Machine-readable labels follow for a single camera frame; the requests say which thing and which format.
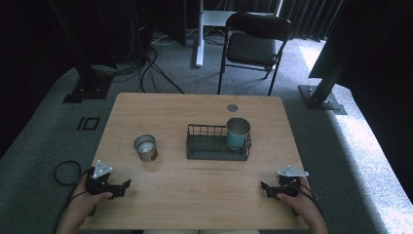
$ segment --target person's left hand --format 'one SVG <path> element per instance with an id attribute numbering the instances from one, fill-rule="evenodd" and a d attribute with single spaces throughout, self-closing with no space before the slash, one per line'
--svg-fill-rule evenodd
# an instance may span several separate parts
<path id="1" fill-rule="evenodd" d="M 86 217 L 92 212 L 94 207 L 112 197 L 111 192 L 104 192 L 96 195 L 91 195 L 87 192 L 86 184 L 87 175 L 84 175 L 79 182 L 78 186 L 72 194 L 72 200 L 70 201 L 66 213 L 62 218 L 60 225 L 57 229 L 58 234 L 62 233 L 76 233 L 80 226 L 85 222 Z"/>

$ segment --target desk leg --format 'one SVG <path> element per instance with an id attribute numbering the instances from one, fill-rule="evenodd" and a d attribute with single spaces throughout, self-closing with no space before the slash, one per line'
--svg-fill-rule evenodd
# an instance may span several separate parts
<path id="1" fill-rule="evenodd" d="M 202 67 L 204 63 L 204 0 L 200 0 L 200 26 L 199 26 L 199 39 L 198 39 L 198 50 L 197 50 L 197 66 Z"/>

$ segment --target black chair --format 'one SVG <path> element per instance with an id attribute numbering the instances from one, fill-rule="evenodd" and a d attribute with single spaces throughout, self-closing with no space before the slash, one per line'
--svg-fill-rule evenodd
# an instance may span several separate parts
<path id="1" fill-rule="evenodd" d="M 231 15 L 225 24 L 218 94 L 221 94 L 222 75 L 226 66 L 266 71 L 263 79 L 267 79 L 274 67 L 268 92 L 270 96 L 282 60 L 282 50 L 291 34 L 292 25 L 288 19 L 249 13 Z M 277 48 L 276 42 L 279 41 L 281 44 Z"/>

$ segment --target gray carpet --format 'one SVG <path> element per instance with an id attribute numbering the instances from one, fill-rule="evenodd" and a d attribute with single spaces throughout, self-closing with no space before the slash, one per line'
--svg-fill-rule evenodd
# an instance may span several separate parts
<path id="1" fill-rule="evenodd" d="M 219 37 L 207 39 L 219 41 Z M 221 47 L 206 43 L 204 66 L 195 67 L 196 44 L 184 48 L 168 40 L 157 41 L 155 63 L 186 94 L 216 94 Z M 355 104 L 351 92 L 336 86 L 333 94 L 348 115 L 328 110 L 309 110 L 298 85 L 316 85 L 308 79 L 315 55 L 323 42 L 293 39 L 285 48 L 273 96 L 280 96 L 293 131 L 309 182 L 319 201 L 330 233 L 408 233 L 413 230 L 413 208 Z M 155 58 L 150 51 L 149 57 Z M 130 66 L 120 64 L 120 69 Z M 96 66 L 107 72 L 111 69 Z M 262 73 L 227 68 L 223 95 L 266 96 L 270 80 Z M 156 69 L 143 79 L 147 93 L 179 93 Z M 139 72 L 115 77 L 106 99 L 62 103 L 76 85 L 75 69 L 56 81 L 15 143 L 0 161 L 0 233 L 52 233 L 58 213 L 71 187 L 54 180 L 54 169 L 75 160 L 82 170 L 91 166 L 105 123 L 117 94 L 142 92 Z M 82 118 L 99 118 L 97 128 L 78 130 Z M 59 171 L 66 181 L 76 170 Z M 266 230 L 262 233 L 306 233 Z M 130 231 L 82 231 L 82 233 L 131 233 Z"/>

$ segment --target stand base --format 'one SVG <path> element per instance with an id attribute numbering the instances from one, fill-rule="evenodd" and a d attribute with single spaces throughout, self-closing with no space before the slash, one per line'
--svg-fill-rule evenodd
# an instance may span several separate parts
<path id="1" fill-rule="evenodd" d="M 300 85 L 298 89 L 306 102 L 309 109 L 332 110 L 336 115 L 347 115 L 346 109 L 342 104 L 337 102 L 337 99 L 330 93 L 323 103 L 314 103 L 312 95 L 317 86 Z"/>
<path id="2" fill-rule="evenodd" d="M 112 84 L 113 76 L 99 76 L 100 81 L 93 89 L 85 90 L 82 79 L 79 80 L 72 94 L 66 95 L 63 103 L 81 103 L 83 99 L 105 99 Z"/>

